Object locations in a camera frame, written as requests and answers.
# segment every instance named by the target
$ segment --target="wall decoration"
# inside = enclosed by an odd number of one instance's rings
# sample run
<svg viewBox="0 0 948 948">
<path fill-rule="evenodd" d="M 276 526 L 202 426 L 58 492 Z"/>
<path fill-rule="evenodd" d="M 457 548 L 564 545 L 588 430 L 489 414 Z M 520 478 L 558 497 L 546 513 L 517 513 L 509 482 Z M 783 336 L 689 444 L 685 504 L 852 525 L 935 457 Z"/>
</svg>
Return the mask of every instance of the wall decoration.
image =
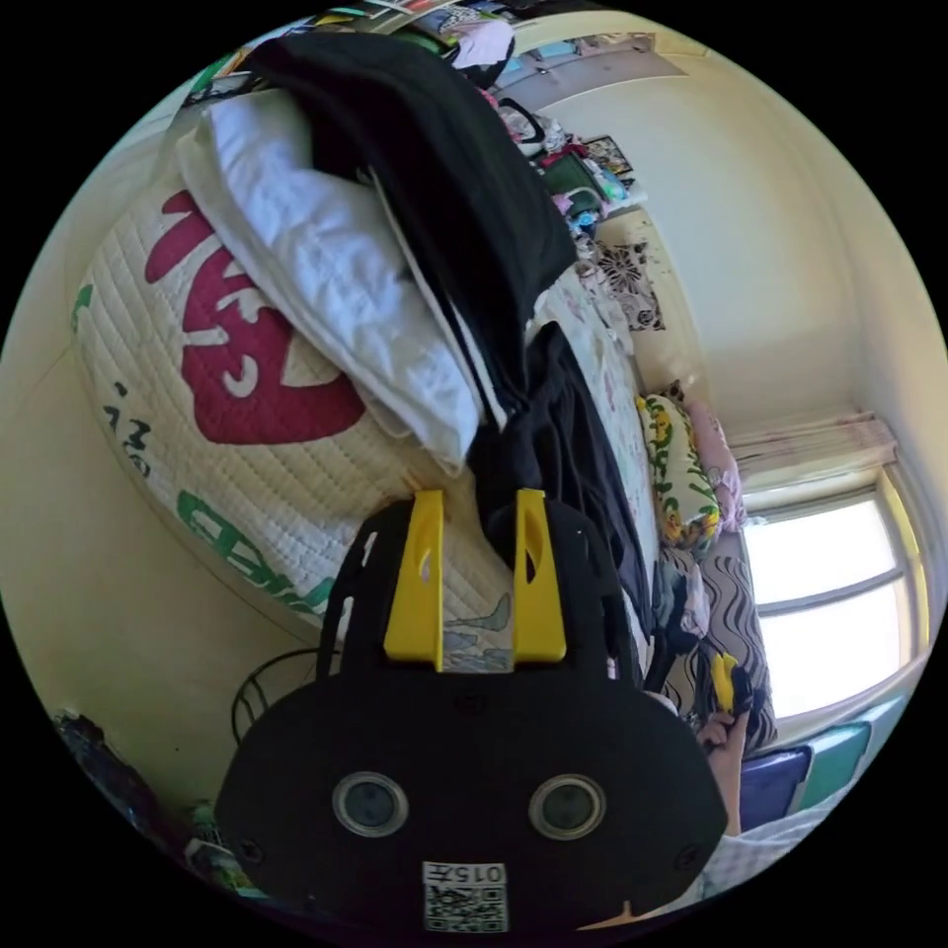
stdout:
<svg viewBox="0 0 948 948">
<path fill-rule="evenodd" d="M 625 183 L 627 179 L 631 179 L 632 165 L 628 158 L 622 154 L 622 149 L 615 143 L 611 135 L 587 138 L 583 145 L 595 162 L 611 171 L 620 181 Z"/>
</svg>

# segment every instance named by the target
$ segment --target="red printed logo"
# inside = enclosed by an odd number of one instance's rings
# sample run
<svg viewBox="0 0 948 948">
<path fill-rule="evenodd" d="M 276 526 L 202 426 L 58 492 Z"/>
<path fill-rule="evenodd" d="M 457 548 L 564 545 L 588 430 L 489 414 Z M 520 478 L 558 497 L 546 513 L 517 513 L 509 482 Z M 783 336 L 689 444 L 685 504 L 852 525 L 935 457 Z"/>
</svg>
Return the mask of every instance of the red printed logo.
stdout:
<svg viewBox="0 0 948 948">
<path fill-rule="evenodd" d="M 184 216 L 152 248 L 145 264 L 149 283 L 214 236 L 187 191 L 161 209 Z M 365 406 L 347 376 L 305 387 L 282 383 L 292 327 L 270 306 L 241 311 L 236 294 L 255 287 L 246 274 L 227 274 L 233 264 L 226 248 L 215 250 L 200 265 L 185 303 L 181 374 L 195 397 L 200 433 L 218 444 L 289 444 L 351 428 Z"/>
</svg>

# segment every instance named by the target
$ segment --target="person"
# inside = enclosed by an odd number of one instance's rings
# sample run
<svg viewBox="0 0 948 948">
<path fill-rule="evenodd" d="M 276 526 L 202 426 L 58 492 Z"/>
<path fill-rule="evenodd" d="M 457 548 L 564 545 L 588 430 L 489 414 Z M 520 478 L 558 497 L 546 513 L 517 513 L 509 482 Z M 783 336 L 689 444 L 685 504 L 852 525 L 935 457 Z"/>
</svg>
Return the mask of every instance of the person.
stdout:
<svg viewBox="0 0 948 948">
<path fill-rule="evenodd" d="M 673 703 L 664 695 L 651 691 L 647 693 L 661 700 L 671 711 L 677 713 Z M 809 835 L 846 795 L 851 783 L 814 807 L 741 832 L 741 764 L 744 760 L 745 744 L 748 738 L 749 716 L 749 714 L 742 714 L 735 720 L 730 714 L 717 712 L 708 718 L 704 727 L 696 735 L 701 745 L 711 745 L 708 764 L 728 812 L 725 834 L 698 878 L 674 902 L 657 908 L 655 911 L 644 915 L 633 915 L 629 904 L 626 903 L 623 911 L 616 917 L 588 925 L 583 930 L 607 928 L 641 921 L 645 918 L 655 918 L 693 906 L 741 885 L 788 853 Z"/>
</svg>

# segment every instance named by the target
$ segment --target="curtain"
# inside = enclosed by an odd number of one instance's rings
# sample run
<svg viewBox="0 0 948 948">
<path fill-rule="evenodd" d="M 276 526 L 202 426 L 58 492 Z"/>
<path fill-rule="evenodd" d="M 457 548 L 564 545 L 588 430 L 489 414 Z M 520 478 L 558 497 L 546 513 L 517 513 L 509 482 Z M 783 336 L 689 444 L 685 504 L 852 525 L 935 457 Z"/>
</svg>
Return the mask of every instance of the curtain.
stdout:
<svg viewBox="0 0 948 948">
<path fill-rule="evenodd" d="M 891 464 L 896 440 L 872 412 L 728 438 L 745 493 Z"/>
</svg>

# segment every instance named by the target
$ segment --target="wavy striped fabric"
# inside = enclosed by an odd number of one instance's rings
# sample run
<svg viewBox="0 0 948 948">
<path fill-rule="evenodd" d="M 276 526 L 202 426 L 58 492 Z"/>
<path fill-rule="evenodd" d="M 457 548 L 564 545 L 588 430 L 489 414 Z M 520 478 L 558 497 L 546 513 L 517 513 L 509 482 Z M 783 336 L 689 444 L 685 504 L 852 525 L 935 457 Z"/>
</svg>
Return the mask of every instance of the wavy striped fabric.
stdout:
<svg viewBox="0 0 948 948">
<path fill-rule="evenodd" d="M 662 556 L 682 572 L 694 563 L 690 554 L 680 550 L 664 548 Z M 682 717 L 703 722 L 715 710 L 710 660 L 719 652 L 733 655 L 753 686 L 747 753 L 758 751 L 775 740 L 777 727 L 751 573 L 737 557 L 712 555 L 701 564 L 701 575 L 710 601 L 708 634 L 688 655 L 675 659 L 662 693 Z"/>
</svg>

